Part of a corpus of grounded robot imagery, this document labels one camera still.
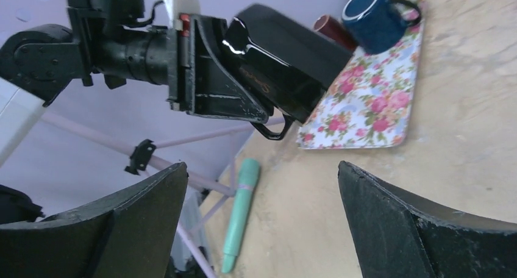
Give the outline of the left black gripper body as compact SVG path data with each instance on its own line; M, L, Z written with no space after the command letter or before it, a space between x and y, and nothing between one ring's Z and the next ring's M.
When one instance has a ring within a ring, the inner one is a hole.
M181 13L167 32L168 102L174 111L194 110L191 78L190 15Z

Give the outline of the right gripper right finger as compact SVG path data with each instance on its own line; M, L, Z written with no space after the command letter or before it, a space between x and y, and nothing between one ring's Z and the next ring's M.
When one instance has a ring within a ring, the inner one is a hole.
M338 184L363 277L516 276L516 224L446 207L345 161Z

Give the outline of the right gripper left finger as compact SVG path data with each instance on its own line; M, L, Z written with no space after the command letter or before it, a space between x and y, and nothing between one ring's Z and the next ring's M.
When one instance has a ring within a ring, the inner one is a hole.
M2 277L163 277L187 189L185 163L39 222L1 226Z

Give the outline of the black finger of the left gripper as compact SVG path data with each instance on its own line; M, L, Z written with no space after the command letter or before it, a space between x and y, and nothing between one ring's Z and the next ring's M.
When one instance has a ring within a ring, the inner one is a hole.
M222 52L226 21L193 17L193 115L265 123L266 107L229 72Z

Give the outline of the dark blue mug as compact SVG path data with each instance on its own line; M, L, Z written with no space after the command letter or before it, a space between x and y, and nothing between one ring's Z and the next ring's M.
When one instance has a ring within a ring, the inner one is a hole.
M416 17L405 19L397 4L415 10ZM409 27L418 25L422 13L419 6L409 0L349 0L341 19L364 52L375 55L389 50Z

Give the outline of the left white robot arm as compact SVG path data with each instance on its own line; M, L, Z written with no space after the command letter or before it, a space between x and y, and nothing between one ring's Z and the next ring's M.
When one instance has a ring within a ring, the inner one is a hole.
M115 89L130 79L168 87L174 111L248 121L273 114L226 69L226 21L201 15L198 0L158 0L169 16L156 26L144 0L67 0L70 26L17 32L1 47L1 161L6 161L45 109L74 79L102 74Z

